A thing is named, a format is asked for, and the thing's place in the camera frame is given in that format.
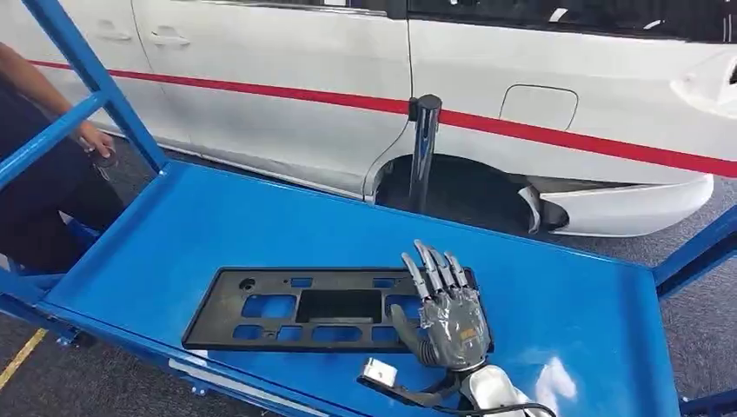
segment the rectangular opening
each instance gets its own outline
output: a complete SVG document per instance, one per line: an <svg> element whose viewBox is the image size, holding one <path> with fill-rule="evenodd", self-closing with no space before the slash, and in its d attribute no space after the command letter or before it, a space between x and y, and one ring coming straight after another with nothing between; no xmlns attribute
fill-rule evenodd
<svg viewBox="0 0 737 417"><path fill-rule="evenodd" d="M308 276L296 276L292 278L292 288L310 288L312 287L312 278Z"/></svg>
<svg viewBox="0 0 737 417"><path fill-rule="evenodd" d="M371 329L372 341L399 341L396 330L390 326L377 326Z"/></svg>
<svg viewBox="0 0 737 417"><path fill-rule="evenodd" d="M244 339L246 341L254 341L261 337L262 331L263 328L261 326L242 324L233 330L233 337L236 339Z"/></svg>
<svg viewBox="0 0 737 417"><path fill-rule="evenodd" d="M293 295L251 295L243 304L243 317L267 317L286 319L295 312L296 297Z"/></svg>
<svg viewBox="0 0 737 417"><path fill-rule="evenodd" d="M392 288L395 284L394 278L374 278L374 288Z"/></svg>
<svg viewBox="0 0 737 417"><path fill-rule="evenodd" d="M282 326L276 335L278 341L299 341L301 338L302 328L299 326Z"/></svg>
<svg viewBox="0 0 737 417"><path fill-rule="evenodd" d="M313 341L358 341L362 331L355 326L320 326L312 331Z"/></svg>
<svg viewBox="0 0 737 417"><path fill-rule="evenodd" d="M380 323L382 292L376 289L302 291L298 323Z"/></svg>

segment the car wheel well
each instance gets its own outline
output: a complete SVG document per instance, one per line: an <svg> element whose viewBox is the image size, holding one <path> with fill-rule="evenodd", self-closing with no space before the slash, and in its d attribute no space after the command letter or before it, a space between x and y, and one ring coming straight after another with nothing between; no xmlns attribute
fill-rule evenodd
<svg viewBox="0 0 737 417"><path fill-rule="evenodd" d="M375 202L408 209L412 155L387 162L379 171ZM435 155L430 170L428 215L508 233L528 232L533 216L519 191L523 175L510 175L459 156Z"/></svg>

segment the car bumper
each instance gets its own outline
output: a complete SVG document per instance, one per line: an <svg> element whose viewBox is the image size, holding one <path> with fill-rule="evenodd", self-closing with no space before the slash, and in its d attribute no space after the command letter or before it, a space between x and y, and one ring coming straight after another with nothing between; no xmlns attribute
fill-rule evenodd
<svg viewBox="0 0 737 417"><path fill-rule="evenodd" d="M689 217L714 191L714 176L668 185L638 185L540 194L568 213L561 235L628 237L648 235Z"/></svg>

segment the car door handle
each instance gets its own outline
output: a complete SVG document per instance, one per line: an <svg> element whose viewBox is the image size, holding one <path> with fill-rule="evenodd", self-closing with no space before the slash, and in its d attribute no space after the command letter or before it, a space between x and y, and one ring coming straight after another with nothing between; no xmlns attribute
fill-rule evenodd
<svg viewBox="0 0 737 417"><path fill-rule="evenodd" d="M119 30L112 20L100 19L97 21L95 36L109 41L129 41L132 36L125 30Z"/></svg>
<svg viewBox="0 0 737 417"><path fill-rule="evenodd" d="M109 41L129 41L131 35L122 31L97 32L96 36Z"/></svg>
<svg viewBox="0 0 737 417"><path fill-rule="evenodd" d="M156 45L162 46L185 46L189 45L189 39L181 36L163 36L156 32L151 32L149 39Z"/></svg>

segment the prosthetic hand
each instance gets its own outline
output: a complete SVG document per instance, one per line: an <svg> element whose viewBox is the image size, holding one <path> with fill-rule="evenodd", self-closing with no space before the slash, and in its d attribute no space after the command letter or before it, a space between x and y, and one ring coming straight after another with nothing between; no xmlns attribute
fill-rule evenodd
<svg viewBox="0 0 737 417"><path fill-rule="evenodd" d="M422 339L397 305L390 307L392 324L400 340L423 365L443 367L446 377L421 392L396 385L397 369L369 359L358 381L405 404L430 407L456 415L500 415L503 417L554 416L549 408L529 402L512 385L499 367L487 364L487 351L493 346L478 291L468 285L461 264L450 252L441 255L415 240L425 265L424 274L407 253L407 266L422 299L420 326L427 329ZM441 401L457 392L473 409L440 407Z"/></svg>

